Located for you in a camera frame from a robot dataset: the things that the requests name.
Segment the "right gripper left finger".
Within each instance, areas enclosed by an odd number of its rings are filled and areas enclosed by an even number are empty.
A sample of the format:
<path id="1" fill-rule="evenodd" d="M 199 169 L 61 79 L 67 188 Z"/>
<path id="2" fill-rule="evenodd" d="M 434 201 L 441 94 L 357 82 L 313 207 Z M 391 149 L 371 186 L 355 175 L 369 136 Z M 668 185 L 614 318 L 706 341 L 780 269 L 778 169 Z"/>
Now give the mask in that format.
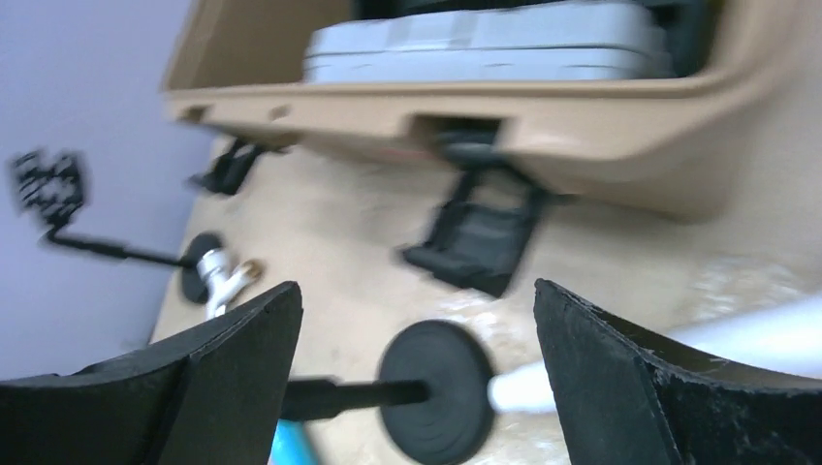
<path id="1" fill-rule="evenodd" d="M 5 464 L 264 464 L 300 334 L 289 281 L 72 375 L 1 385 Z"/>

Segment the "white microphone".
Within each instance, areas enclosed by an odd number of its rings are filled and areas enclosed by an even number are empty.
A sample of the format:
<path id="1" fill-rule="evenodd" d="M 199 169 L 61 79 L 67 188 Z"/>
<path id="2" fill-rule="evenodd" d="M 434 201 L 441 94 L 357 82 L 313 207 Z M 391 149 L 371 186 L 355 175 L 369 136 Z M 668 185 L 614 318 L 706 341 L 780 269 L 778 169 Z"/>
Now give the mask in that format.
<path id="1" fill-rule="evenodd" d="M 821 377 L 821 295 L 681 326 L 666 336 L 686 346 L 776 372 Z M 497 413 L 549 414 L 556 411 L 542 359 L 489 381 L 487 393 Z"/>

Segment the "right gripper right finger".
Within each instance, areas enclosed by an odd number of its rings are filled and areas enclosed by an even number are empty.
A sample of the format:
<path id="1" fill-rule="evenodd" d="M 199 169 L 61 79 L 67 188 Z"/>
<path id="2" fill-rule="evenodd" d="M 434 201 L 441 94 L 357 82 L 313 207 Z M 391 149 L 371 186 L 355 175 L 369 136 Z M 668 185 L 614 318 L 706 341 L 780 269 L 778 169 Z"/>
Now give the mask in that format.
<path id="1" fill-rule="evenodd" d="M 533 314 L 574 464 L 817 464 L 821 384 L 688 347 L 553 281 Z"/>

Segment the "blue microphone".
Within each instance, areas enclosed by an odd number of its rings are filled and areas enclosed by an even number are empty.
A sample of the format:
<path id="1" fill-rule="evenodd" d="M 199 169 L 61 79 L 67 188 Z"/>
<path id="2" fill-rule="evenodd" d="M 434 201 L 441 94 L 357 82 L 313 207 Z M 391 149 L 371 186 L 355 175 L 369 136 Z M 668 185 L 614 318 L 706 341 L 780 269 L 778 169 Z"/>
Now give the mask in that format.
<path id="1" fill-rule="evenodd" d="M 268 465 L 319 465 L 320 459 L 300 422 L 280 420 L 275 429 Z"/>

